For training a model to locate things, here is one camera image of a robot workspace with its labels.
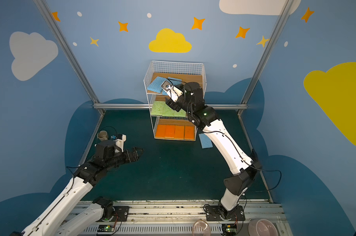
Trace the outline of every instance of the yellow star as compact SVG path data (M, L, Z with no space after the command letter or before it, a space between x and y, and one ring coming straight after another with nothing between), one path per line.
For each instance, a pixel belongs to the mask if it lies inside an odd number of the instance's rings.
M53 18L55 18L56 21L60 21L60 19L58 18L58 12L53 12L52 15L53 15Z
M308 9L306 10L305 15L301 18L301 20L305 20L305 23L307 23L308 20L309 20L309 17L310 17L313 13L314 13L314 12L313 12L313 11L310 11L310 9L308 8Z
M264 35L262 36L262 41L260 41L259 43L257 43L257 45L258 44L261 44L263 47L264 47L264 45L266 44L266 42L267 41L269 41L270 39L264 39Z
M126 32L128 32L128 30L127 30L127 25L128 25L128 23L120 23L120 21L118 21L119 22L119 25L120 25L120 30L119 30L119 32L120 31L126 31Z
M250 29L250 28L244 29L244 28L240 27L240 28L239 28L239 32L238 32L236 38L238 38L238 37L245 38L245 37L246 37L246 33L247 33L247 31L248 31L249 29Z
M204 21L205 19L201 19L201 20L198 20L198 19L196 19L195 17L194 17L194 25L192 26L192 30L193 29L199 29L199 30L201 30L201 25L203 24L203 21Z
M97 41L98 41L99 39L97 39L97 40L94 40L94 39L91 39L91 43L90 44L95 44L95 45L97 45L97 47L99 47L98 46L98 44L97 44Z

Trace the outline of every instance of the black mounting plate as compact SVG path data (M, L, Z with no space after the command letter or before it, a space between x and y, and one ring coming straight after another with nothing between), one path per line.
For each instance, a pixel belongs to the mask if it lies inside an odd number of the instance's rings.
M118 221L127 221L128 212L130 207L129 206L113 206L114 208L114 217L108 222L115 222L116 221L116 214L118 215Z
M207 221L223 221L223 219L220 217L220 211L218 205L214 205L214 206L206 205L204 206L204 209L206 212L205 216L207 217ZM229 221L236 221L236 218L238 221L245 220L244 210L240 205L236 206L236 210L232 214L232 218Z

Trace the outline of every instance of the blue sponge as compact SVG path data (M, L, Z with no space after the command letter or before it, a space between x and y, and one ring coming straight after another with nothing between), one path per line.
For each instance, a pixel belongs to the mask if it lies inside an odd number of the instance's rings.
M155 78L153 80L153 82L151 82L148 86L148 90L153 91L153 92L158 92L161 93L162 92L162 87L161 85L165 82L166 78L160 77L158 76L157 78Z
M175 80L179 80L179 81L175 81L172 80L171 82L173 83L173 85L179 85L181 83L181 79L178 78L171 78L171 79L175 79ZM153 82L151 82L149 84L149 86L147 87L148 90L153 91L153 92L158 92L158 93L162 93L162 95L167 95L167 93L165 91L163 91L161 85L166 81L166 78L163 78L161 76L156 77Z
M211 141L211 139L208 138L207 135L199 134L199 139L200 139L202 148L212 148L213 147L212 141Z

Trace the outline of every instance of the white cloud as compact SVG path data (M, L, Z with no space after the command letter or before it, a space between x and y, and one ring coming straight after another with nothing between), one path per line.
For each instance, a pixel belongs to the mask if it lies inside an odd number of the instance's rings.
M58 55L58 46L38 33L14 32L9 44L15 58L11 70L20 81L33 77Z
M301 0L294 0L289 14L300 5ZM220 10L228 14L280 15L285 0L220 0Z

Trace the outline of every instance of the orange star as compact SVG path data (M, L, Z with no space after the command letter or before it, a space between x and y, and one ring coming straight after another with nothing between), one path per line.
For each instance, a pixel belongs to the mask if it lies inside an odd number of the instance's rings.
M58 18L58 12L53 12L52 15L53 15L53 18L55 18L56 21L61 22L60 19Z
M198 19L196 19L196 18L194 17L194 25L192 26L192 30L193 30L193 29L199 29L199 30L201 30L201 26L202 26L204 20L205 20L205 19L198 20Z
M313 14L313 11L310 11L309 8L306 10L305 15L301 18L301 20L305 20L305 23L308 22L309 17Z
M244 29L244 28L240 27L240 28L239 28L239 32L238 32L236 38L238 38L238 37L245 38L245 37L246 37L246 33L247 33L247 31L248 31L249 29L250 29L250 28Z
M126 32L128 32L128 30L127 30L127 25L128 25L128 23L120 23L120 21L118 21L119 22L119 25L120 25L120 30L119 30L119 32L120 31L126 31Z

